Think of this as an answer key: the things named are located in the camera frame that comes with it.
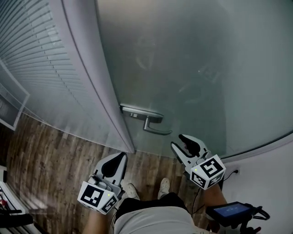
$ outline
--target glass wall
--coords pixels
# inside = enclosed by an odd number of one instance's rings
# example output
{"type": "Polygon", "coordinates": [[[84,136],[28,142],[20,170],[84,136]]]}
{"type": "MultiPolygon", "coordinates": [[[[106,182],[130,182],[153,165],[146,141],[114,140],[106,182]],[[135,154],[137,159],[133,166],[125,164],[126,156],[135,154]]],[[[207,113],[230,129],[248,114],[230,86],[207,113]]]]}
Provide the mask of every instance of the glass wall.
{"type": "Polygon", "coordinates": [[[293,130],[293,3],[287,0],[97,0],[120,103],[164,115],[160,130],[125,117],[136,149],[173,157],[178,134],[219,155],[293,130]]]}

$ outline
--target small display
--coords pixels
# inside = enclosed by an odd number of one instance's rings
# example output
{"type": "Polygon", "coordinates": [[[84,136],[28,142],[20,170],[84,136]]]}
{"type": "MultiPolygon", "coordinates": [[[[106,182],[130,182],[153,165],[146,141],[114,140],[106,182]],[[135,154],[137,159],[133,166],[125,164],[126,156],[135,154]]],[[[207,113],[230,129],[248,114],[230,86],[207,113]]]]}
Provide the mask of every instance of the small display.
{"type": "Polygon", "coordinates": [[[235,214],[241,213],[243,211],[249,210],[249,207],[246,207],[240,203],[237,203],[237,204],[233,204],[233,205],[227,206],[227,207],[216,208],[214,210],[218,214],[220,214],[224,217],[228,217],[228,216],[235,215],[235,214]]]}

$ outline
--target door lever handle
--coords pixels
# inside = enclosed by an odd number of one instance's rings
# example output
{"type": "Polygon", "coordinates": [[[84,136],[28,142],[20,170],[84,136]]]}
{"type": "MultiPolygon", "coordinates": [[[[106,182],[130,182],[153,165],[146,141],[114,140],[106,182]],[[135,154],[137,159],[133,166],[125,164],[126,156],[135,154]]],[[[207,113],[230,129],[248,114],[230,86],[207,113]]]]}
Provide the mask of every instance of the door lever handle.
{"type": "Polygon", "coordinates": [[[153,133],[153,134],[157,134],[157,135],[162,135],[162,136],[166,136],[172,133],[172,130],[170,131],[160,131],[160,130],[156,130],[150,127],[150,118],[149,116],[146,117],[145,119],[145,123],[143,124],[143,130],[149,133],[153,133]]]}
{"type": "Polygon", "coordinates": [[[131,118],[143,120],[143,130],[149,133],[166,136],[172,133],[172,131],[160,131],[150,127],[150,123],[161,123],[164,115],[155,113],[152,111],[138,109],[133,106],[120,105],[122,113],[128,114],[131,118]]]}

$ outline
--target person's leg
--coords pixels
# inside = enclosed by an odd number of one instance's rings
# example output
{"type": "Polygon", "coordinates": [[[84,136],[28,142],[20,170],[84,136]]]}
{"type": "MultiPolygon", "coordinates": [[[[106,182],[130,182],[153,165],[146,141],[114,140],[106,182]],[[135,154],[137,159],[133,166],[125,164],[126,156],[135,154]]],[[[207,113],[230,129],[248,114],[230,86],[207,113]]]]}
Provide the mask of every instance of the person's leg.
{"type": "Polygon", "coordinates": [[[158,200],[163,198],[165,195],[167,195],[169,193],[169,189],[170,189],[170,180],[168,178],[162,179],[160,190],[159,190],[159,193],[157,194],[158,200]]]}
{"type": "Polygon", "coordinates": [[[169,193],[169,188],[170,181],[168,178],[164,178],[158,193],[159,200],[140,201],[135,187],[132,184],[128,184],[126,188],[128,198],[120,205],[116,213],[115,222],[126,213],[151,207],[180,207],[188,211],[184,202],[175,193],[169,193]]]}

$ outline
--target shoe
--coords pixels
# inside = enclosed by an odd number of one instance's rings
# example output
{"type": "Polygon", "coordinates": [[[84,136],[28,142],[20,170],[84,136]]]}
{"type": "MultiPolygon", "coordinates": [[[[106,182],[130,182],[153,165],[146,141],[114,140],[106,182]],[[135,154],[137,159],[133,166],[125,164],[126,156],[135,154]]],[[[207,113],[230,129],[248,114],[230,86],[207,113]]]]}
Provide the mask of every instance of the shoe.
{"type": "Polygon", "coordinates": [[[168,178],[162,179],[161,185],[160,185],[160,190],[159,190],[159,193],[157,195],[157,198],[161,199],[163,195],[168,194],[169,189],[170,189],[170,180],[168,178]]]}
{"type": "Polygon", "coordinates": [[[126,194],[129,198],[140,200],[139,196],[137,195],[136,188],[131,183],[127,184],[126,186],[126,194]]]}

